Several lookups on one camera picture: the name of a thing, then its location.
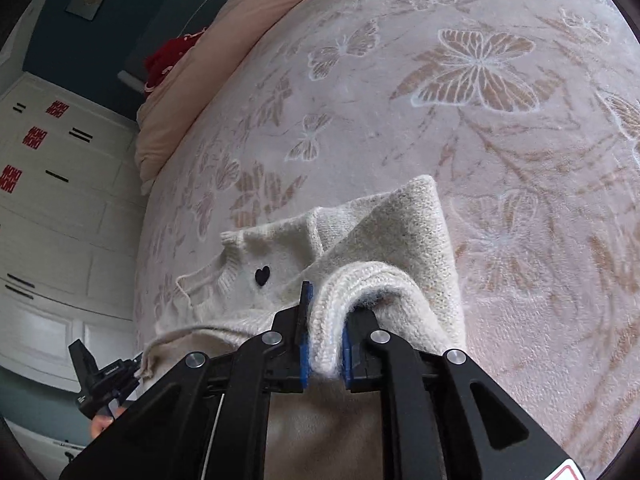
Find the metal bolt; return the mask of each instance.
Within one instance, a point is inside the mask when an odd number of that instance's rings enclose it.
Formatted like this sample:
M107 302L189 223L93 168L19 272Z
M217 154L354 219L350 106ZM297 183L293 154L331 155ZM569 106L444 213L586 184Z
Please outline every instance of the metal bolt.
M265 332L262 334L262 342L265 345L277 345L280 341L282 341L282 334L280 332Z
M202 352L191 352L184 362L189 368L200 368L206 360L207 357Z
M462 350L449 350L447 360L455 365L461 365L466 361L466 354Z
M379 343L381 345L391 341L391 335L389 332L385 332L384 330L374 330L369 334L369 337L374 343Z

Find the bed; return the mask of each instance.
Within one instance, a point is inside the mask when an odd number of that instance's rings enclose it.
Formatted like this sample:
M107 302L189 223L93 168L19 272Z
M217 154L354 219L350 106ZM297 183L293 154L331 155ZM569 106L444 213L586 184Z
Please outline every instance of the bed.
M469 353L596 478L640 416L640 45L625 20L611 0L294 5L143 175L138 348L172 328L176 280L221 232L430 174ZM158 146L143 133L142 161Z

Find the red and white label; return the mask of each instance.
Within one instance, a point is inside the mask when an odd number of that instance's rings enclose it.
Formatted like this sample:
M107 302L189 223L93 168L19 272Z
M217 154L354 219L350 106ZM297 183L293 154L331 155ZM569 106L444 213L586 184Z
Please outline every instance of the red and white label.
M47 108L47 114L53 115L59 119L67 110L69 110L68 104L63 103L62 101L53 101L49 108Z
M46 136L47 133L43 129L34 126L24 137L22 143L25 146L29 146L30 148L37 150Z
M18 184L21 174L22 170L13 166L6 166L2 170L2 174L0 174L0 189L7 193L14 192L15 185Z
M568 458L558 469L553 471L545 480L584 480L575 462Z

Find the red cloth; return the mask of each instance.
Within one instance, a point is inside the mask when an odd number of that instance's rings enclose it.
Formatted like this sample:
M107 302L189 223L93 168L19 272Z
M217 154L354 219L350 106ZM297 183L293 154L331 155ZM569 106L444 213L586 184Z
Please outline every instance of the red cloth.
M180 38L167 41L160 49L145 59L145 68L149 74L145 84L145 96L149 97L175 64L195 45L207 30L203 28L196 34L185 34Z

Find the red chinese character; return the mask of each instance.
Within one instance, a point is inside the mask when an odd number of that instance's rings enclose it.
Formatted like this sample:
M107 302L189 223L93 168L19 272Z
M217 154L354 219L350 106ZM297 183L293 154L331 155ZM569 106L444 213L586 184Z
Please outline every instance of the red chinese character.
M51 106L47 108L47 114L53 115L56 118L62 117L62 114L65 113L69 108L69 105L63 103L62 101L53 101Z
M15 185L18 183L18 179L22 174L22 170L14 168L13 166L7 166L2 170L0 175L0 189L7 193L14 192Z
M30 148L37 150L46 136L47 133L44 130L41 130L40 128L34 126L31 130L29 130L27 136L24 137L22 143L25 146L29 146Z

